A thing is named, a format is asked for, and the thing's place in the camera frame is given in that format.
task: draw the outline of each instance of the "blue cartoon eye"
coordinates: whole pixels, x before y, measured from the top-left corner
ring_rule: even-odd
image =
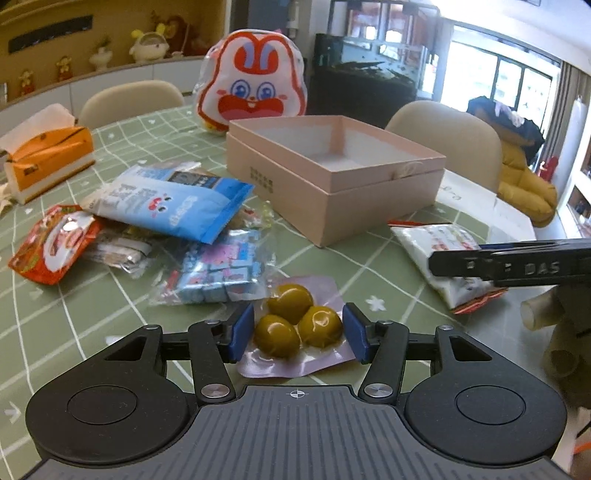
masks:
[[[246,80],[236,80],[230,89],[232,95],[238,98],[246,98],[251,94],[251,86]]]
[[[264,82],[256,89],[256,98],[258,100],[267,100],[268,98],[275,98],[275,87],[270,82]]]

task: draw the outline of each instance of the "open cardboard box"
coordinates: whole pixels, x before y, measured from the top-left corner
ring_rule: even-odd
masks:
[[[445,157],[344,116],[233,121],[228,170],[318,247],[435,201]]]

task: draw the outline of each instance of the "silver screw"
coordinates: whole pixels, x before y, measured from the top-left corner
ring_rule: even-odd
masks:
[[[369,395],[373,398],[385,398],[394,393],[392,387],[390,387],[390,385],[386,385],[385,383],[370,383],[369,385],[365,386],[363,391],[366,395]]]
[[[230,389],[221,383],[210,383],[201,389],[201,395],[207,398],[223,398],[230,393]]]

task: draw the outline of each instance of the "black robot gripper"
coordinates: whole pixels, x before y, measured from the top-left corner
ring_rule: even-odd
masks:
[[[549,457],[566,424],[558,393],[470,336],[410,333],[343,309],[345,336],[371,364],[350,385],[249,385],[240,360],[254,308],[163,334],[144,326],[41,388],[26,422],[42,461],[32,480],[559,480]],[[195,393],[166,379],[189,360]],[[431,377],[400,393],[405,362]]]

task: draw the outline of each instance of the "sliding glass door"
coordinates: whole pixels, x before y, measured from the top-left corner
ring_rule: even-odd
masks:
[[[452,42],[441,102],[463,112],[468,101],[486,96],[542,125],[552,78],[518,61]]]

